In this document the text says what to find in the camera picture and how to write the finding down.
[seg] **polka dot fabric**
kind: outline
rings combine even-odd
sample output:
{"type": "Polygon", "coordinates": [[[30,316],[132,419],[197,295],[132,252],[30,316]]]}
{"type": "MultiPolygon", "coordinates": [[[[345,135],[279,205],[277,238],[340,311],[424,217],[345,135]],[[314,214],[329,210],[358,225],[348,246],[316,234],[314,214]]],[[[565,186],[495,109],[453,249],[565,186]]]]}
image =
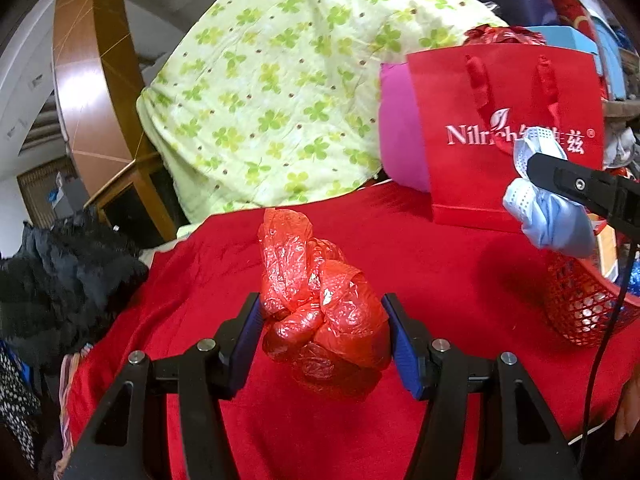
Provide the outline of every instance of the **polka dot fabric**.
{"type": "Polygon", "coordinates": [[[31,417],[40,410],[40,401],[20,377],[15,362],[0,346],[0,422],[14,434],[25,459],[34,467],[31,417]]]}

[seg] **red tablecloth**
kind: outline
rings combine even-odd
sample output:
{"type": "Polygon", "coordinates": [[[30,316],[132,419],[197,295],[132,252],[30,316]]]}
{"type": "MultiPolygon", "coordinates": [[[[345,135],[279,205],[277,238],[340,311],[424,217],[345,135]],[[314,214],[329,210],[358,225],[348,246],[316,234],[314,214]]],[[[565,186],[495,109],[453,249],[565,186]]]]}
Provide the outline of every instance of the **red tablecloth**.
{"type": "MultiPolygon", "coordinates": [[[[523,235],[433,224],[428,195],[396,184],[295,209],[308,215],[316,236],[342,248],[380,296],[396,292],[434,337],[478,356],[514,352],[566,435],[578,433],[594,350],[573,346],[546,324],[542,254],[523,235]]],[[[213,216],[173,251],[156,254],[148,281],[76,374],[68,400],[75,441],[130,351],[142,349],[152,359],[182,353],[259,290],[262,215],[213,216]]],[[[610,342],[594,422],[613,414],[638,358],[639,335],[636,322],[610,342]]],[[[177,399],[167,403],[172,471],[183,480],[177,399]]],[[[478,404],[471,406],[461,479],[472,471],[478,404]]],[[[393,364],[365,402],[337,402],[303,390],[286,365],[259,348],[245,388],[222,403],[242,480],[401,479],[424,410],[402,388],[393,364]]]]}

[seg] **person's hand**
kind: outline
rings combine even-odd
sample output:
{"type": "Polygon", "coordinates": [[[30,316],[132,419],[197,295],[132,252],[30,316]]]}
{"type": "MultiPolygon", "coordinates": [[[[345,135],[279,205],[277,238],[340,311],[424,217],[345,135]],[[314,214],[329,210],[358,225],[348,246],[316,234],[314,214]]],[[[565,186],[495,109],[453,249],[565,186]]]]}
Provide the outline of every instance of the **person's hand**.
{"type": "Polygon", "coordinates": [[[622,402],[616,417],[616,440],[634,432],[640,420],[640,364],[634,367],[631,378],[622,388],[622,402]]]}

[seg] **metal screw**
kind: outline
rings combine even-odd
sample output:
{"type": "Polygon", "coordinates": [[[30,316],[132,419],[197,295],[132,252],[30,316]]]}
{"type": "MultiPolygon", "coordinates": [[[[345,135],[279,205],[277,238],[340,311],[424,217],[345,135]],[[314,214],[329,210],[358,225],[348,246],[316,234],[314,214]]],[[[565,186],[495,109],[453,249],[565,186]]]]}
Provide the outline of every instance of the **metal screw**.
{"type": "Polygon", "coordinates": [[[134,350],[129,354],[129,363],[139,365],[145,360],[146,354],[142,350],[134,350]]]}
{"type": "Polygon", "coordinates": [[[438,352],[446,352],[451,348],[451,344],[446,339],[434,339],[433,342],[431,342],[431,346],[438,352]]]}
{"type": "Polygon", "coordinates": [[[514,365],[518,362],[518,358],[516,357],[516,354],[513,354],[511,352],[502,352],[502,354],[500,355],[500,359],[502,359],[502,362],[506,365],[514,365]]]}
{"type": "Polygon", "coordinates": [[[206,338],[198,341],[198,344],[196,346],[201,352],[209,352],[216,347],[216,342],[213,341],[213,339],[206,338]]]}

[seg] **black clamp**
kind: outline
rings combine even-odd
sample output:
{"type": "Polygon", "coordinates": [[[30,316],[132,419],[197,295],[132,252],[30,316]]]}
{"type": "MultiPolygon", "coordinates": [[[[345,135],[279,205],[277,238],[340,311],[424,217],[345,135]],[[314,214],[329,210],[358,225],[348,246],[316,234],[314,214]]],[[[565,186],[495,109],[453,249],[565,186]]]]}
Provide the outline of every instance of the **black clamp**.
{"type": "Polygon", "coordinates": [[[542,189],[580,203],[632,240],[640,240],[640,184],[606,171],[535,153],[527,176],[542,189]]]}
{"type": "Polygon", "coordinates": [[[517,357],[463,354],[409,318],[395,294],[382,299],[390,317],[394,362],[402,384],[428,400],[406,480],[455,480],[468,394],[482,394],[478,480],[580,480],[574,457],[545,400],[517,357]]]}
{"type": "Polygon", "coordinates": [[[236,480],[218,401],[233,399],[244,387],[262,323],[254,293],[213,338],[182,355],[152,361],[132,352],[82,433],[65,480],[170,479],[166,394],[178,394],[190,480],[236,480]]]}

